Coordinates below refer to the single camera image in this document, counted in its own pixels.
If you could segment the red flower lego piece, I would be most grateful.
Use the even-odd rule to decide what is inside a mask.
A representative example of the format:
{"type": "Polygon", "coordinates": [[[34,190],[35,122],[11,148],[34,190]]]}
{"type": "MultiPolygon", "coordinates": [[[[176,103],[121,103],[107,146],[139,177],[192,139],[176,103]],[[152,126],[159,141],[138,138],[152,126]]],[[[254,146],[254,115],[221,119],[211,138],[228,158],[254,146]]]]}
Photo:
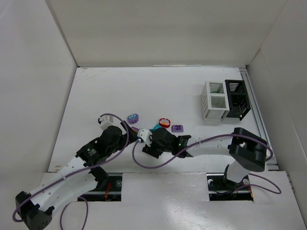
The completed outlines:
{"type": "Polygon", "coordinates": [[[163,128],[169,128],[171,126],[171,121],[167,118],[160,118],[159,125],[163,128]]]}

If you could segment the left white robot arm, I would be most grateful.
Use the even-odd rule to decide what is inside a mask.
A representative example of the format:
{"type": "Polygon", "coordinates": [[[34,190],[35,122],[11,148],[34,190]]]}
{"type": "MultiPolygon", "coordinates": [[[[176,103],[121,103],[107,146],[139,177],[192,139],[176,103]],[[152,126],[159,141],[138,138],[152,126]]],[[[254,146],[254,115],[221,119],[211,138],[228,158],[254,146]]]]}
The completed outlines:
{"type": "Polygon", "coordinates": [[[43,230],[62,207],[107,184],[109,175],[101,164],[137,140],[137,132],[125,121],[120,124],[125,128],[125,134],[121,128],[109,125],[101,136],[81,147],[49,182],[28,193],[21,191],[16,196],[15,214],[28,229],[43,230]]]}

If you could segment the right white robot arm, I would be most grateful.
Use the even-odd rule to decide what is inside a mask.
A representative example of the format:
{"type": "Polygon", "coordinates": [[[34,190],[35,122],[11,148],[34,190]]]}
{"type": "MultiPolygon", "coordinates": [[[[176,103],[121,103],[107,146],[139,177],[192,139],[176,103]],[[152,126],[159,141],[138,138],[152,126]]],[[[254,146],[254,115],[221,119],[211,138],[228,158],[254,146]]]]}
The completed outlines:
{"type": "Polygon", "coordinates": [[[224,179],[240,183],[250,172],[265,170],[268,143],[253,133],[236,127],[230,134],[211,138],[194,138],[191,135],[175,136],[165,128],[154,131],[141,129],[137,137],[145,146],[142,152],[155,158],[170,152],[178,158],[193,158],[202,155],[225,155],[234,159],[224,171],[224,179]]]}

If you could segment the purple orange flat lego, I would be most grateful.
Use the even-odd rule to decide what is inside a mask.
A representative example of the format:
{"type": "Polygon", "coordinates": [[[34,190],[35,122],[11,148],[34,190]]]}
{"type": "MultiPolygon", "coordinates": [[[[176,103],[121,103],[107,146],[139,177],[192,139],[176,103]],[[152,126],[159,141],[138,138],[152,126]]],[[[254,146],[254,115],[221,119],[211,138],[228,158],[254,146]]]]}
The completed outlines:
{"type": "Polygon", "coordinates": [[[132,127],[131,129],[132,129],[133,131],[135,131],[135,132],[139,132],[139,129],[136,128],[136,127],[132,127]]]}

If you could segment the small teal lego brick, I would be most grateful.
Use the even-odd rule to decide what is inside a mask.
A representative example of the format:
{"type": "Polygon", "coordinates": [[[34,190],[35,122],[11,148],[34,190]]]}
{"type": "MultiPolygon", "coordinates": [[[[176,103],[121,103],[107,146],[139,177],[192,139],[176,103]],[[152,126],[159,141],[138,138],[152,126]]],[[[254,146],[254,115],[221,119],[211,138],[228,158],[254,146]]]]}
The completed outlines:
{"type": "Polygon", "coordinates": [[[152,129],[150,129],[150,131],[155,131],[155,130],[157,130],[159,128],[161,128],[161,126],[159,124],[157,124],[152,129]]]}

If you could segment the purple round lego piece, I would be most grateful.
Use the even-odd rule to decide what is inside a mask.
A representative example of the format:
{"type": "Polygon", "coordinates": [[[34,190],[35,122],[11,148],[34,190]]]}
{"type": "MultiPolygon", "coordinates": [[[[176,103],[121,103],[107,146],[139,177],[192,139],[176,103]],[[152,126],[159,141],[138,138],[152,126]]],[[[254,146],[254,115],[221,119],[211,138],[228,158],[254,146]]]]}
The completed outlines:
{"type": "Polygon", "coordinates": [[[139,121],[139,115],[138,114],[131,114],[127,117],[127,122],[129,124],[135,124],[139,121]]]}

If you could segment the purple square lego brick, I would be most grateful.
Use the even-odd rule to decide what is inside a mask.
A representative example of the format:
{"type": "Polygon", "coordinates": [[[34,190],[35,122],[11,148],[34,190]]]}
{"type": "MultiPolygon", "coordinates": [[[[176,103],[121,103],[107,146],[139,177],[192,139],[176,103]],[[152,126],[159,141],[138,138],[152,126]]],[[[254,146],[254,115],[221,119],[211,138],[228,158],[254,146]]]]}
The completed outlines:
{"type": "Polygon", "coordinates": [[[184,132],[184,127],[183,127],[183,125],[172,125],[171,131],[173,133],[182,133],[182,132],[184,132]]]}

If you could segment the white slatted container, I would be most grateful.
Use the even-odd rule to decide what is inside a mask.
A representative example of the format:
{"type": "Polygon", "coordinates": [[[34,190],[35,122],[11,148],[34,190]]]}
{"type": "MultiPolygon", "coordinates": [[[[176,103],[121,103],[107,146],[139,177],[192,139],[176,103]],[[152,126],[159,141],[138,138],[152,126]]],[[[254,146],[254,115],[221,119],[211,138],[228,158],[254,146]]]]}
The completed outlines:
{"type": "Polygon", "coordinates": [[[224,119],[229,112],[225,82],[206,81],[201,93],[202,118],[224,119]]]}

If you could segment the black slatted container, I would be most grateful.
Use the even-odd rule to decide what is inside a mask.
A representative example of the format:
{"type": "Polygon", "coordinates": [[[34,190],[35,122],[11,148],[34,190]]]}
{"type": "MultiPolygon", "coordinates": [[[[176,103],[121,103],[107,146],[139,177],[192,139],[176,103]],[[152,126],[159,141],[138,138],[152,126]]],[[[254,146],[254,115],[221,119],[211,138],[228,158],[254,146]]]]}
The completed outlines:
{"type": "Polygon", "coordinates": [[[229,112],[227,118],[238,118],[240,121],[251,110],[248,92],[243,80],[225,80],[229,112]]]}

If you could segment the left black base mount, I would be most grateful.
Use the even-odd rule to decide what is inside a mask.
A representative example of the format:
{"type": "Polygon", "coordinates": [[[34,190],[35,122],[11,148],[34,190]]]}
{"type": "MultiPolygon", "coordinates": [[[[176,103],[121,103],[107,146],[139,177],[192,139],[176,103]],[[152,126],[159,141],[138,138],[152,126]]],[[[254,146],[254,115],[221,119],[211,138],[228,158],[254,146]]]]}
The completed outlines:
{"type": "Polygon", "coordinates": [[[108,173],[108,178],[102,185],[81,195],[89,202],[120,202],[123,173],[108,173]]]}

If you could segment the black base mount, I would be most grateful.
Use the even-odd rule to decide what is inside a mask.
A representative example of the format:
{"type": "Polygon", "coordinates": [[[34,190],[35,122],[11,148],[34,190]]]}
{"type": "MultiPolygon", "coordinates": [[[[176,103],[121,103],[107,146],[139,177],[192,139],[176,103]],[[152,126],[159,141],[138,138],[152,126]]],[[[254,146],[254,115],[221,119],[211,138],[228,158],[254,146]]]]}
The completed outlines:
{"type": "Polygon", "coordinates": [[[239,183],[227,180],[223,173],[208,173],[207,185],[210,201],[253,201],[248,177],[239,183]]]}
{"type": "Polygon", "coordinates": [[[123,173],[108,173],[108,178],[102,185],[81,195],[89,202],[120,202],[123,173]]]}

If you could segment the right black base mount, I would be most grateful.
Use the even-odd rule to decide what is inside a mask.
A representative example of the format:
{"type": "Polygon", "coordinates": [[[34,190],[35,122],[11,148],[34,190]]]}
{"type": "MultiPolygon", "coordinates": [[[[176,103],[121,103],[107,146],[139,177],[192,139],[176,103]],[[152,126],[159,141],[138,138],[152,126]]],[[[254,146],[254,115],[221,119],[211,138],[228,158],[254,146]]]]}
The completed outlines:
{"type": "Polygon", "coordinates": [[[227,180],[223,173],[208,173],[207,185],[210,201],[253,201],[248,177],[239,183],[227,180]]]}

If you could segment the aluminium rail right edge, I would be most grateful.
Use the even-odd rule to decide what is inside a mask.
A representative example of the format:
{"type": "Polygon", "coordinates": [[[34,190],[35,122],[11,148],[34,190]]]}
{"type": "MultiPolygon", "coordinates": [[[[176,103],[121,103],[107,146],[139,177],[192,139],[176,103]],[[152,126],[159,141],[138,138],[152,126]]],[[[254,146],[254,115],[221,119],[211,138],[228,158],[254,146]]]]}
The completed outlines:
{"type": "Polygon", "coordinates": [[[247,88],[247,92],[248,92],[248,96],[249,96],[249,100],[250,100],[250,105],[251,105],[251,109],[258,127],[258,131],[260,133],[260,137],[262,139],[265,139],[268,144],[271,146],[271,142],[270,142],[270,138],[268,135],[268,132],[266,130],[265,124],[264,124],[264,120],[262,118],[261,112],[260,112],[260,108],[256,99],[256,95],[254,93],[252,84],[251,84],[251,80],[248,74],[248,70],[247,68],[239,68],[239,72],[241,74],[242,79],[245,82],[246,88],[247,88]]]}

